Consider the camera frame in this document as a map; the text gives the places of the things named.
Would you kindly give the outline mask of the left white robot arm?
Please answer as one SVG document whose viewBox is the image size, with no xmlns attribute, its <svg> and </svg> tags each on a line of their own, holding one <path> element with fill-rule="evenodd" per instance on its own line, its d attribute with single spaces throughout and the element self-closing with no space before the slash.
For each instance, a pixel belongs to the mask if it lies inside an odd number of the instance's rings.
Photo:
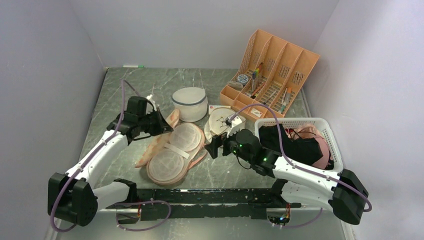
<svg viewBox="0 0 424 240">
<path fill-rule="evenodd" d="M 172 131 L 151 95 L 130 97 L 97 144 L 65 173 L 56 172 L 48 180 L 47 213 L 51 226 L 60 232 L 55 225 L 55 219 L 60 219 L 73 227 L 83 227 L 101 209 L 115 204 L 134 207 L 139 200 L 136 183 L 119 178 L 104 187 L 94 186 L 122 150 L 141 140 L 141 133 L 150 138 Z"/>
</svg>

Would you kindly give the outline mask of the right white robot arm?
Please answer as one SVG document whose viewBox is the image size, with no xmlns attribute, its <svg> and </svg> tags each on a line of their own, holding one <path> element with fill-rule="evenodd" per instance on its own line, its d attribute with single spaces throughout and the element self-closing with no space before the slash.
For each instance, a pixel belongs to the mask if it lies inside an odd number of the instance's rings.
<svg viewBox="0 0 424 240">
<path fill-rule="evenodd" d="M 358 225 L 364 212 L 372 210 L 368 199 L 369 193 L 356 174 L 348 169 L 341 172 L 328 171 L 312 165 L 295 161 L 294 157 L 302 154 L 318 152 L 310 147 L 297 149 L 293 141 L 277 129 L 279 136 L 273 139 L 280 150 L 273 145 L 261 142 L 250 130 L 242 129 L 228 136 L 226 133 L 215 135 L 211 143 L 205 145 L 213 159 L 218 156 L 218 149 L 223 148 L 223 156 L 233 154 L 250 164 L 251 169 L 262 176 L 281 179 L 305 186 L 318 193 L 313 197 L 310 193 L 297 202 L 331 209 L 340 220 Z"/>
</svg>

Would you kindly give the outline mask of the tulip print mesh laundry bag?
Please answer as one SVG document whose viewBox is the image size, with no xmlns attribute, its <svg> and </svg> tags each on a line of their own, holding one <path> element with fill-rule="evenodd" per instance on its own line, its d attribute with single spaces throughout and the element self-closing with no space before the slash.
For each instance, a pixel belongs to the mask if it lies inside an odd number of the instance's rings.
<svg viewBox="0 0 424 240">
<path fill-rule="evenodd" d="M 206 155 L 204 132 L 190 122 L 180 123 L 179 109 L 166 118 L 173 131 L 153 137 L 136 168 L 146 167 L 147 176 L 158 185 L 173 185 L 182 180 Z"/>
</svg>

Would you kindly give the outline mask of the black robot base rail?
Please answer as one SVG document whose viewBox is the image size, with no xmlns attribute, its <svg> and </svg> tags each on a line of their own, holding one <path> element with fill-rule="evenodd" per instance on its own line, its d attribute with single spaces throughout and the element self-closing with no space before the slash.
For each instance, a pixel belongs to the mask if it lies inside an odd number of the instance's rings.
<svg viewBox="0 0 424 240">
<path fill-rule="evenodd" d="M 140 212 L 142 221 L 165 217 L 265 220 L 268 210 L 301 207 L 300 203 L 286 202 L 271 188 L 139 188 L 130 191 L 125 203 L 135 203 L 130 208 Z"/>
</svg>

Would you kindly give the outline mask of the black bra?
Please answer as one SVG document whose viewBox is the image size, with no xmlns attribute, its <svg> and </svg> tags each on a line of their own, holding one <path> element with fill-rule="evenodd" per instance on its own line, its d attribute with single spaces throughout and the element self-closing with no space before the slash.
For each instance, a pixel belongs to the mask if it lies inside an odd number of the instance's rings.
<svg viewBox="0 0 424 240">
<path fill-rule="evenodd" d="M 282 124 L 261 126 L 258 134 L 263 147 L 280 154 L 285 153 L 288 158 L 297 162 L 311 166 L 322 157 L 319 144 L 314 138 L 290 140 Z"/>
</svg>

